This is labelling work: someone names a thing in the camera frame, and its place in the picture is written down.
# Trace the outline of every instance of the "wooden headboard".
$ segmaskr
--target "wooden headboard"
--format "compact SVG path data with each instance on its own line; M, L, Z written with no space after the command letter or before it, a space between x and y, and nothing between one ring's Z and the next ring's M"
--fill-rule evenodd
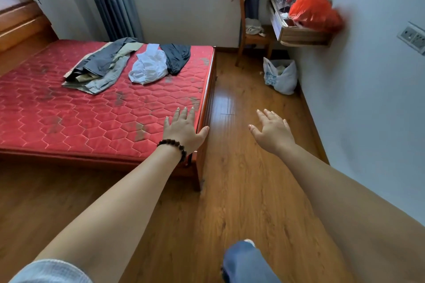
M34 0L0 0L0 75L57 40Z

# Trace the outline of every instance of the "baseboard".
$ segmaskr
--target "baseboard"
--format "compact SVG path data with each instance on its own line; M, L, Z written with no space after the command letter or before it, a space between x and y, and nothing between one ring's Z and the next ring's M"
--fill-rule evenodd
M221 53L237 53L237 47L216 47L215 50ZM245 48L243 54L253 57L263 57L266 55L266 50L263 48ZM287 50L273 50L271 59L289 60L290 56Z
M320 139L319 133L316 129L315 122L313 117L311 116L309 106L307 105L307 101L305 100L305 96L303 93L303 89L301 88L300 82L298 82L295 91L300 94L301 102L304 107L305 115L307 117L307 123L309 124L311 134L313 135L313 140L315 141L317 152L319 154L320 160L329 164L328 157L326 156L325 148L323 147L322 140Z

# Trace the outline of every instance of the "bed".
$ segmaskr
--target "bed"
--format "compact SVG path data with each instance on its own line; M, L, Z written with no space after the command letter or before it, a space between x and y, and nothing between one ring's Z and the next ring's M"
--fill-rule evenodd
M128 72L144 44L103 93L62 87L63 75L103 44L58 40L34 0L0 0L0 159L127 171L155 150L164 118L177 107L195 107L197 130L209 123L213 47L192 46L177 76L142 86ZM192 179L197 190L207 140L172 173Z

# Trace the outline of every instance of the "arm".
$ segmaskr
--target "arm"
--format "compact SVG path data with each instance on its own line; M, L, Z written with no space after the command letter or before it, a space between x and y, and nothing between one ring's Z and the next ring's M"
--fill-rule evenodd
M179 109L164 139L175 139L188 154L205 140L193 128L195 112ZM159 146L144 162L105 192L73 220L37 256L58 259L83 270L94 282L118 282L145 231L149 218L182 153L170 145Z
M278 156L364 282L425 282L425 227L295 144L286 120L257 111L258 144Z

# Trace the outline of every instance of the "wooden bed frame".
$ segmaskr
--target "wooden bed frame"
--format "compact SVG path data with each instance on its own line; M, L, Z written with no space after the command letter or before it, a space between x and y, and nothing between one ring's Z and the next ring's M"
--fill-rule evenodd
M51 23L38 6L36 0L0 0L0 76L12 70L31 55L43 50L58 40ZM213 105L213 93L216 79L215 49L210 63L207 86L200 107L197 131L210 123ZM207 141L191 154L184 163L179 164L172 176L191 178L195 190L200 191L203 183L203 168L207 151ZM46 155L44 157L30 153L0 152L0 159L25 162L42 162L62 165L75 165L74 161ZM100 169L130 171L138 163L134 162L94 162L90 159L77 159L78 166Z

